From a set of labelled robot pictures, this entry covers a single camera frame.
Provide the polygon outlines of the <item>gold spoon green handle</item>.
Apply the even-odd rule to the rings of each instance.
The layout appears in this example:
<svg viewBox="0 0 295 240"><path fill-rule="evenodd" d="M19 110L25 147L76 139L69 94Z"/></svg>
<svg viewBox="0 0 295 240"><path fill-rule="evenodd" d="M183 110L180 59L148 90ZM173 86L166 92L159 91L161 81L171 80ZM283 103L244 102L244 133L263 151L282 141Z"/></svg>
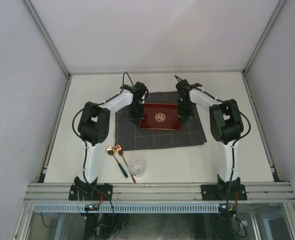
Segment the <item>gold spoon green handle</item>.
<svg viewBox="0 0 295 240"><path fill-rule="evenodd" d="M117 159L116 156L115 156L115 154L116 154L116 150L115 150L115 148L112 147L112 146L108 146L107 149L106 149L106 152L107 152L107 154L108 154L109 156L112 156L112 157L114 158L114 160L116 161L116 163L117 163L119 169L121 170L123 176L124 176L125 178L128 178L129 176L128 176L126 170L123 168L123 166L121 165L121 163L118 161L118 159Z"/></svg>

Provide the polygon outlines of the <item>grey checked cloth napkin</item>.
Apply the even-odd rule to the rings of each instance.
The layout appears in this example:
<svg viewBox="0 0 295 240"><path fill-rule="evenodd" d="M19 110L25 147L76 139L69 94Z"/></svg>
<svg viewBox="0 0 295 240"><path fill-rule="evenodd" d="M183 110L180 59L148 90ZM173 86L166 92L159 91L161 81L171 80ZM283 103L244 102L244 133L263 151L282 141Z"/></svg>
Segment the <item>grey checked cloth napkin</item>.
<svg viewBox="0 0 295 240"><path fill-rule="evenodd" d="M152 92L144 103L178 104L180 95L176 91ZM193 117L182 123L179 130L143 129L129 120L129 107L115 113L115 144L123 151L156 150L204 145L205 132L197 111L193 106Z"/></svg>

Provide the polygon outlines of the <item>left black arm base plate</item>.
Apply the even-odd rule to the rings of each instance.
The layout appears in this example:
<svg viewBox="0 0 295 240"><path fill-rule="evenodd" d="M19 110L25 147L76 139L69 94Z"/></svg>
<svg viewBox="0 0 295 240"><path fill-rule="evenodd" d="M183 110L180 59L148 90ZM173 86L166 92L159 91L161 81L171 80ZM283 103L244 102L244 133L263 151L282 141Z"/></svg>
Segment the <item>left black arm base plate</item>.
<svg viewBox="0 0 295 240"><path fill-rule="evenodd" d="M90 187L85 185L72 185L69 190L69 201L85 200L85 201L99 201L103 198L104 201L111 199L113 194L113 186L111 184L99 184Z"/></svg>

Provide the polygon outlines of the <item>red rectangular tray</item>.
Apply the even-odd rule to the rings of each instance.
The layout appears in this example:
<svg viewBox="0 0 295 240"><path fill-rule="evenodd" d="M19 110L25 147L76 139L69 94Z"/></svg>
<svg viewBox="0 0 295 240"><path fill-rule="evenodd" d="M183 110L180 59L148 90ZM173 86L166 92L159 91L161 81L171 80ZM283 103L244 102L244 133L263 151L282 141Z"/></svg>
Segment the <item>red rectangular tray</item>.
<svg viewBox="0 0 295 240"><path fill-rule="evenodd" d="M139 127L149 130L179 130L182 123L178 118L178 104L145 103Z"/></svg>

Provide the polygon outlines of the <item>right aluminium frame post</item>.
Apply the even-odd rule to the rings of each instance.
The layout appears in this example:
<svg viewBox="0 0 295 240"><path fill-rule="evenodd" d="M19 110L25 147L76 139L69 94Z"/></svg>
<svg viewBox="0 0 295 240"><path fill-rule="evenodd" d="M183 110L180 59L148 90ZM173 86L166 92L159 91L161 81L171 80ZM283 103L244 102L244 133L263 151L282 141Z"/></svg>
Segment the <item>right aluminium frame post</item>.
<svg viewBox="0 0 295 240"><path fill-rule="evenodd" d="M276 4L270 18L267 21L266 26L264 27L264 30L263 30L262 34L260 35L260 37L259 37L259 39L258 39L252 53L251 53L246 65L245 65L245 67L244 67L244 69L242 71L242 73L244 75L246 75L249 72L251 66L253 65L257 55L259 54L261 48L263 47L266 39L268 38L271 30L273 29L279 15L281 14L281 12L282 12L282 10L283 10L283 8L284 8L284 6L286 5L287 2L288 2L287 0L279 0L277 2L277 4Z"/></svg>

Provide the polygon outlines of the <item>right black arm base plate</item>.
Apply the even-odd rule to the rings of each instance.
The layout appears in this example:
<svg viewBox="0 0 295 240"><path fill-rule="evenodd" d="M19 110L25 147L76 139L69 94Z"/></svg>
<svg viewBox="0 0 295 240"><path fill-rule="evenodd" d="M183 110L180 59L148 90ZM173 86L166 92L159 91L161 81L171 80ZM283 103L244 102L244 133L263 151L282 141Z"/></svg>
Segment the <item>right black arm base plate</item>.
<svg viewBox="0 0 295 240"><path fill-rule="evenodd" d="M227 187L219 190L216 184L203 184L200 186L203 201L235 201L238 197L240 201L248 199L246 188L243 184L240 186Z"/></svg>

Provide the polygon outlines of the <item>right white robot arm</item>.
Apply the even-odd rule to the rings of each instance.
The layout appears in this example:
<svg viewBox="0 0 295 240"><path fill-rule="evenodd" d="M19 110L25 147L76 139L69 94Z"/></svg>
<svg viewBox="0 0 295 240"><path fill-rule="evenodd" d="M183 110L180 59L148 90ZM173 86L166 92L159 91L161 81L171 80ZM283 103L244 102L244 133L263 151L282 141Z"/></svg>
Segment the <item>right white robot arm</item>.
<svg viewBox="0 0 295 240"><path fill-rule="evenodd" d="M203 89L191 86L178 87L177 115L181 123L193 116L193 106L198 105L209 113L210 132L220 145L221 164L213 195L228 200L241 187L237 171L237 147L244 131L241 112L234 99L221 100Z"/></svg>

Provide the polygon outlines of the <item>left aluminium frame post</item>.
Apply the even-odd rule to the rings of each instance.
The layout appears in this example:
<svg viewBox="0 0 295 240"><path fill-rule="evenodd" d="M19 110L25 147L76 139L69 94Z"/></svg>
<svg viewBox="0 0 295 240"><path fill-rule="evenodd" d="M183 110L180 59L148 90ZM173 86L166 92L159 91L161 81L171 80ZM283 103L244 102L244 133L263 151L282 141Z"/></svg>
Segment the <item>left aluminium frame post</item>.
<svg viewBox="0 0 295 240"><path fill-rule="evenodd" d="M41 37L43 38L46 46L48 47L50 53L54 57L55 61L59 65L63 75L66 79L70 79L71 74L68 71L55 43L53 42L48 30L46 29L45 24L43 23L40 15L38 14L35 6L33 5L31 0L22 0L22 4L24 5L27 13L30 15L31 20L35 24L37 30L39 31Z"/></svg>

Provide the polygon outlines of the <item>aluminium frame post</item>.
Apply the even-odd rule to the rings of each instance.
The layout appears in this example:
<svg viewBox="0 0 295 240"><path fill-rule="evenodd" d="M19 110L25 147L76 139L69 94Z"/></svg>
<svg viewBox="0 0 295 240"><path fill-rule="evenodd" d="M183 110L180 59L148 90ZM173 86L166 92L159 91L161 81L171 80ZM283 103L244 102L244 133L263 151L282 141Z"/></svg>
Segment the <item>aluminium frame post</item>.
<svg viewBox="0 0 295 240"><path fill-rule="evenodd" d="M264 27L264 30L263 30L262 34L260 35L260 37L259 37L259 39L258 39L252 53L251 53L246 65L245 65L245 67L244 67L244 69L242 71L242 73L244 75L246 75L249 72L251 66L253 65L257 55L259 54L261 48L263 47L266 39L268 38L271 30L273 29L279 15L281 14L281 12L282 12L282 10L283 10L283 8L284 8L284 6L286 5L287 2L288 2L287 0L279 0L277 2L277 4L276 4L270 18L267 21L266 26Z"/></svg>
<svg viewBox="0 0 295 240"><path fill-rule="evenodd" d="M55 61L59 65L63 75L66 79L70 79L71 74L68 71L55 43L53 42L48 30L46 29L45 24L43 23L40 15L38 14L35 6L33 5L31 0L22 0L22 4L24 5L27 13L30 15L31 20L35 24L37 30L39 31L41 37L43 38L46 46L48 47L50 53L54 57Z"/></svg>

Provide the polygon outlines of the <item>clear glass cup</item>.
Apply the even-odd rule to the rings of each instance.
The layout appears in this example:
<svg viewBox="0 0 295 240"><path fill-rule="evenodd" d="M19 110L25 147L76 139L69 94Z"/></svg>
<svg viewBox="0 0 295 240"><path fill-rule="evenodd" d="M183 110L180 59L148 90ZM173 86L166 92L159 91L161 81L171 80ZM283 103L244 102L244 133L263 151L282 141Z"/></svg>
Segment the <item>clear glass cup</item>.
<svg viewBox="0 0 295 240"><path fill-rule="evenodd" d="M135 177L142 177L145 173L147 163L141 157L134 157L127 162L129 172Z"/></svg>

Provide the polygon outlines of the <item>aluminium front rail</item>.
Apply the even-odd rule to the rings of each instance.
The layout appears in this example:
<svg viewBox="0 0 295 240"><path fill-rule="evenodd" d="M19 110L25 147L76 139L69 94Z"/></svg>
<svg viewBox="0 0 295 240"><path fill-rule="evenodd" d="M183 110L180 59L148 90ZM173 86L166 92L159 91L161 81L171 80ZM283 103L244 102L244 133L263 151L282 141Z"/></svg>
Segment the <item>aluminium front rail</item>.
<svg viewBox="0 0 295 240"><path fill-rule="evenodd" d="M201 183L114 183L113 203L197 203L203 202ZM293 203L289 182L246 182L247 203ZM30 183L25 203L66 203L70 183Z"/></svg>

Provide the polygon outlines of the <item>rose gold fork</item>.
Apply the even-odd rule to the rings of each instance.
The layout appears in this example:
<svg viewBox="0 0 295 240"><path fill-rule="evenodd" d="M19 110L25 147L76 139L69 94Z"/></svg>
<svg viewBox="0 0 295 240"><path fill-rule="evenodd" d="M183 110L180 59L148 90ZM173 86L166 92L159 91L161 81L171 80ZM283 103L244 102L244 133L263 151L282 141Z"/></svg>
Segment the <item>rose gold fork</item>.
<svg viewBox="0 0 295 240"><path fill-rule="evenodd" d="M127 167L127 170L129 171L128 164L127 164L127 162L126 162L126 160L125 160L125 158L124 158L124 152L123 152L122 147L121 147L119 144L117 144L117 145L115 146L115 149L116 149L117 153L122 157L122 159L123 159L123 161L124 161L124 163L125 163L125 165L126 165L126 167ZM132 179L133 183L136 184L137 181L136 181L134 175L133 175L132 173L129 173L129 174L130 174L130 176L131 176L131 179Z"/></svg>

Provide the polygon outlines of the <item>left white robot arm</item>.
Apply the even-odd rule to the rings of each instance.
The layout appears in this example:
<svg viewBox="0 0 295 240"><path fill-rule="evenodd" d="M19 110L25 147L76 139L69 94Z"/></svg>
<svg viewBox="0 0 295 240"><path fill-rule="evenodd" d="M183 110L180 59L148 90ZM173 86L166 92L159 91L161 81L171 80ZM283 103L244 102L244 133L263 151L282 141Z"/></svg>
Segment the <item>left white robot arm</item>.
<svg viewBox="0 0 295 240"><path fill-rule="evenodd" d="M97 195L99 147L110 131L110 117L128 106L128 119L139 126L144 119L144 101L149 90L126 85L113 97L102 103L87 102L72 120L74 134L84 142L84 160L81 172L74 179L79 194L86 200Z"/></svg>

